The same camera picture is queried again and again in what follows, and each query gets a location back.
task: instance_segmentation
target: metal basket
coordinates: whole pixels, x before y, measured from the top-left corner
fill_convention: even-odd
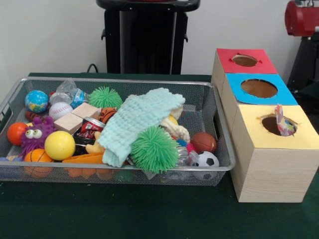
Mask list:
[[[0,105],[0,156],[18,155],[19,146],[13,146],[7,139],[8,127],[16,122],[27,122],[24,98],[32,90],[49,94],[66,78],[27,77],[18,81]],[[112,168],[104,164],[67,164],[34,162],[0,162],[0,181],[64,182],[64,183],[126,183],[161,185],[203,185],[216,186],[226,171],[235,166],[234,151],[227,130],[224,113],[217,90],[209,83],[166,82],[108,79],[73,79],[78,88],[91,93],[100,86],[115,89],[122,99],[128,95],[142,95],[159,87],[168,88],[174,94],[182,94],[185,99],[184,111],[179,125],[189,130],[190,136],[206,131],[217,139],[214,153],[220,167],[177,166],[163,174],[153,175],[127,165]],[[26,171],[35,172],[31,176]],[[71,177],[69,172],[77,171],[82,176]]]

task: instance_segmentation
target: orange plastic toy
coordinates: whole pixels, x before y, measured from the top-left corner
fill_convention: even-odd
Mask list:
[[[25,162],[41,162],[41,163],[51,163],[54,160],[50,158],[44,149],[38,148],[29,152],[25,158]],[[52,170],[52,167],[24,167],[26,173],[32,178],[43,178],[47,176]]]
[[[27,125],[25,123],[17,122],[13,123],[10,125],[8,132],[7,132],[7,137],[10,143],[14,145],[21,145],[22,141],[22,135],[25,133],[27,128]]]
[[[103,152],[101,153],[90,153],[79,156],[69,157],[62,161],[62,163],[93,163],[103,164],[102,162]],[[96,168],[65,168],[71,178],[82,176],[88,179],[97,172]]]

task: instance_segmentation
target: green spiky ball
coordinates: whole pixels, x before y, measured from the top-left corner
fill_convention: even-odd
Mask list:
[[[177,142],[163,128],[152,126],[139,134],[132,145],[132,160],[144,170],[165,172],[175,167],[178,161]]]
[[[114,89],[103,86],[92,92],[89,103],[98,108],[116,107],[119,109],[123,101]]]

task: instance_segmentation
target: pink toy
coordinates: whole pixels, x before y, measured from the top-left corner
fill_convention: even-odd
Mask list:
[[[35,117],[32,123],[33,126],[29,126],[22,135],[23,151],[19,156],[25,157],[34,149],[44,148],[46,138],[56,130],[53,126],[53,118],[50,116],[45,117],[43,123],[41,118]]]
[[[188,143],[186,148],[187,148],[188,153],[190,153],[192,151],[196,151],[195,146],[192,143]]]

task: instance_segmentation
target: washcloth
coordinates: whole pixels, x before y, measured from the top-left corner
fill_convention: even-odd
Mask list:
[[[159,88],[145,95],[127,97],[103,129],[98,143],[107,150],[103,163],[121,167],[132,151],[132,143],[138,134],[148,127],[158,126],[163,118],[185,103],[185,98]]]

